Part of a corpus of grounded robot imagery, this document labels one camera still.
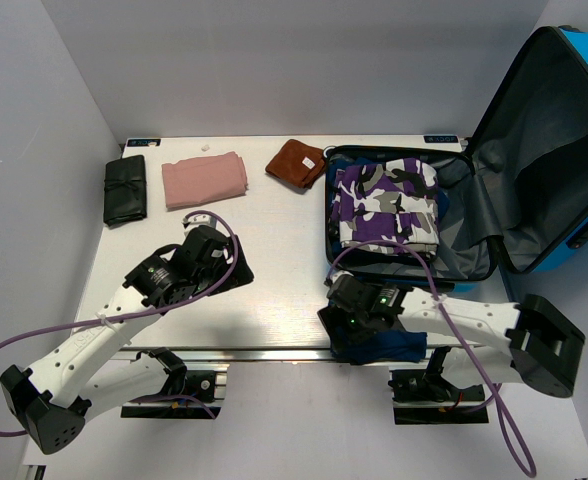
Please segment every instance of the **camouflage clothing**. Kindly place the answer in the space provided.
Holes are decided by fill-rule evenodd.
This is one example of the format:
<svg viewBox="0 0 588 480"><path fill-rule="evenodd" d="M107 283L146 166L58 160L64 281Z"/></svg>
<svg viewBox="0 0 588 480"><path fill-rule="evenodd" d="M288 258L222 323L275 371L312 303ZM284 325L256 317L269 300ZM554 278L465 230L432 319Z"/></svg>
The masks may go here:
<svg viewBox="0 0 588 480"><path fill-rule="evenodd" d="M342 247L374 239L394 240L430 258L438 247L436 171L415 159L354 165L338 170L331 220ZM365 245L397 255L400 248Z"/></svg>

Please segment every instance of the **cable tie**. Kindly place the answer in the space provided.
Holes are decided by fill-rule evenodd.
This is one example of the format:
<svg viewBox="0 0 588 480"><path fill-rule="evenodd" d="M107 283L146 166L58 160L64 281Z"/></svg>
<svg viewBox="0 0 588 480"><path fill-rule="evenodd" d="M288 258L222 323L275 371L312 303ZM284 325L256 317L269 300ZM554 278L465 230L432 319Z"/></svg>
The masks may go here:
<svg viewBox="0 0 588 480"><path fill-rule="evenodd" d="M434 306L438 308L445 303L445 300L447 300L447 295L439 295L438 298L434 300Z"/></svg>
<svg viewBox="0 0 588 480"><path fill-rule="evenodd" d="M116 329L116 327L114 326L114 324L107 319L107 317L105 316L104 313L96 312L96 318L98 318L101 321L101 323L103 324L104 327L109 328L116 335L118 335L119 337L121 337L123 339L123 341L125 342L125 345L128 345L129 346L129 345L132 344L132 342L130 341L130 339L127 338L125 335L123 335L121 332L119 332Z"/></svg>

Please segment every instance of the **pink cloth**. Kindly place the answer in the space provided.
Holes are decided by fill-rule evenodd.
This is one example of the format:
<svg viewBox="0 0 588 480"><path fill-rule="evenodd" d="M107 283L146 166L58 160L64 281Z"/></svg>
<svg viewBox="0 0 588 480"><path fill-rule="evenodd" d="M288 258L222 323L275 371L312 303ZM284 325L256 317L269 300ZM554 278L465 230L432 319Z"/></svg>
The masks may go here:
<svg viewBox="0 0 588 480"><path fill-rule="evenodd" d="M235 152L165 163L163 185L167 208L191 207L242 195L247 190L243 159Z"/></svg>

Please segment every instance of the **blue suitcase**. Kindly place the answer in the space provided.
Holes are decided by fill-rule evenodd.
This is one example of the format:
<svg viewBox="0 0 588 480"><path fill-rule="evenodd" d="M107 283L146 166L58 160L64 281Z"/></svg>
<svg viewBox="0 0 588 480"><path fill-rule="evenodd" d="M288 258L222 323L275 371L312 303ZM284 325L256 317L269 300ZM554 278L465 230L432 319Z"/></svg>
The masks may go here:
<svg viewBox="0 0 588 480"><path fill-rule="evenodd" d="M329 218L345 158L415 157L438 172L449 204L431 263L450 290L488 278L549 270L588 242L588 33L543 27L521 48L465 150L340 146L325 151L326 253L340 253ZM370 281L423 283L404 257L354 252L340 268Z"/></svg>

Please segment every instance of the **black pouch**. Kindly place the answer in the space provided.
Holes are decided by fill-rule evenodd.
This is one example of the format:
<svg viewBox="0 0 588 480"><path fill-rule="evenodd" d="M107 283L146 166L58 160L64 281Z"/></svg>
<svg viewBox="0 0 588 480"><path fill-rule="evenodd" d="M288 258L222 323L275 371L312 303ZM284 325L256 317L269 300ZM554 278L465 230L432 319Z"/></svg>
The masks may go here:
<svg viewBox="0 0 588 480"><path fill-rule="evenodd" d="M105 165L103 222L108 227L147 217L145 157L119 158Z"/></svg>

